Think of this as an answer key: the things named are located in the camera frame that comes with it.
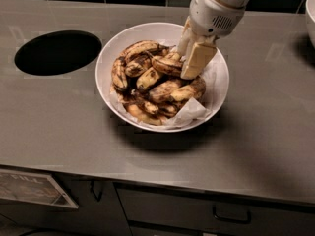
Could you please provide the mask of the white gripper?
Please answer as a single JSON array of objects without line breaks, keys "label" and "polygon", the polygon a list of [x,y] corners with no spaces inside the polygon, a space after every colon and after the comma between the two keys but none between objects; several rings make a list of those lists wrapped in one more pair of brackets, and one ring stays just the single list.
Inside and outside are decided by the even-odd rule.
[{"label": "white gripper", "polygon": [[217,48],[196,42],[199,36],[224,37],[233,32],[245,11],[246,0],[192,0],[189,18],[182,31],[177,52],[186,58],[180,77],[195,79],[214,58]]}]

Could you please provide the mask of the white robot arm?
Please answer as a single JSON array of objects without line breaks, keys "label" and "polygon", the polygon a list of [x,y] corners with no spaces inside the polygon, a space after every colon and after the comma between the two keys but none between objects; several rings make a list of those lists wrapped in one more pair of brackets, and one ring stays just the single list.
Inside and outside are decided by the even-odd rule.
[{"label": "white robot arm", "polygon": [[191,0],[177,51],[184,56],[180,77],[195,79],[216,55],[216,40],[230,35],[250,0]]}]

